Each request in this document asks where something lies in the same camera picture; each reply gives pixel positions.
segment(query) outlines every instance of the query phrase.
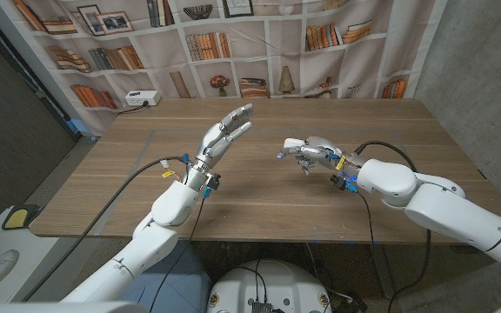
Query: electrical outlet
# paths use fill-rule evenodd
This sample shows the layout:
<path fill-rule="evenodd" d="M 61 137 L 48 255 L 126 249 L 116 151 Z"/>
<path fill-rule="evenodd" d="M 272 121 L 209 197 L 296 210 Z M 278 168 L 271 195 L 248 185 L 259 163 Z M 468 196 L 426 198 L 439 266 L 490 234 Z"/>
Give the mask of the electrical outlet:
<path fill-rule="evenodd" d="M 133 90 L 129 91 L 125 100 L 128 105 L 141 106 L 144 101 L 148 101 L 148 105 L 157 105 L 160 98 L 160 95 L 155 90 Z"/>

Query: framed picture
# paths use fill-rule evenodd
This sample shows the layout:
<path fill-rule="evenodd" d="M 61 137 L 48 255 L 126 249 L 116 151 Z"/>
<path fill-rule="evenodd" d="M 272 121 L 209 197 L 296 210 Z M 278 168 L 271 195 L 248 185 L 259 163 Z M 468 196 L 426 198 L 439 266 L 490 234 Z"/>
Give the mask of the framed picture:
<path fill-rule="evenodd" d="M 224 0 L 225 17 L 250 17 L 254 15 L 251 0 Z"/>
<path fill-rule="evenodd" d="M 77 20 L 77 22 L 83 26 L 84 30 L 91 34 L 91 35 L 94 35 L 92 34 L 92 30 L 90 29 L 90 27 L 88 27 L 88 24 L 86 23 L 86 21 L 84 21 L 84 17 L 83 15 L 80 13 L 80 12 L 71 12 L 71 14 L 75 17 L 75 19 Z"/>
<path fill-rule="evenodd" d="M 92 34 L 96 36 L 105 35 L 104 28 L 102 27 L 100 22 L 98 22 L 96 17 L 98 14 L 100 14 L 100 9 L 97 7 L 97 5 L 86 5 L 83 7 L 77 7 L 77 9 L 78 12 L 80 12 L 83 20 L 88 25 L 88 28 L 90 29 Z"/>
<path fill-rule="evenodd" d="M 104 28 L 105 35 L 117 34 L 124 31 L 133 31 L 132 25 L 125 12 L 111 12 L 97 16 L 98 22 Z"/>

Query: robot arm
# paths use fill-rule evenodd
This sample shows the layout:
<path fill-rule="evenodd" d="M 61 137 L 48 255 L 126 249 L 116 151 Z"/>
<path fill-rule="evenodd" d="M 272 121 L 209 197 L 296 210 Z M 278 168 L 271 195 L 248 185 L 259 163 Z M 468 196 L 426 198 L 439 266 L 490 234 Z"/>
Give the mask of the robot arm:
<path fill-rule="evenodd" d="M 252 104 L 247 104 L 213 125 L 204 135 L 195 162 L 188 163 L 183 183 L 174 181 L 135 228 L 132 241 L 62 302 L 116 300 L 138 275 L 168 256 L 178 235 L 167 227 L 187 220 L 202 188 L 217 188 L 219 175 L 210 174 L 210 170 L 231 144 L 252 127 L 249 117 L 253 114 Z"/>
<path fill-rule="evenodd" d="M 308 175 L 317 163 L 338 171 L 367 192 L 378 191 L 382 202 L 403 210 L 413 222 L 482 250 L 501 263 L 501 216 L 465 199 L 456 183 L 439 176 L 415 173 L 402 164 L 364 160 L 319 137 L 288 138 L 278 158 L 293 154 Z"/>

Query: concrete wall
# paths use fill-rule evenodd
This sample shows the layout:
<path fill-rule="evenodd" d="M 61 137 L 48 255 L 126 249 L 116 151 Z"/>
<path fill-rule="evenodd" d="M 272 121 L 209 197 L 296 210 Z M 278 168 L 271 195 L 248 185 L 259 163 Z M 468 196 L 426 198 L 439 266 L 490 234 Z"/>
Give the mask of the concrete wall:
<path fill-rule="evenodd" d="M 448 1 L 414 97 L 501 192 L 501 1 Z"/>

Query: printed bookshelf curtain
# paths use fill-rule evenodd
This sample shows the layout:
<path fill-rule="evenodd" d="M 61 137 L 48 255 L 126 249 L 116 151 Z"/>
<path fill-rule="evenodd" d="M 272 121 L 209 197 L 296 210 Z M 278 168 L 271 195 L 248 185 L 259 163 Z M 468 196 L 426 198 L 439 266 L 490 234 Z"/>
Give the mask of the printed bookshelf curtain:
<path fill-rule="evenodd" d="M 131 90 L 250 101 L 411 98 L 446 4 L 8 1 L 8 14 L 96 135 L 127 107 Z"/>

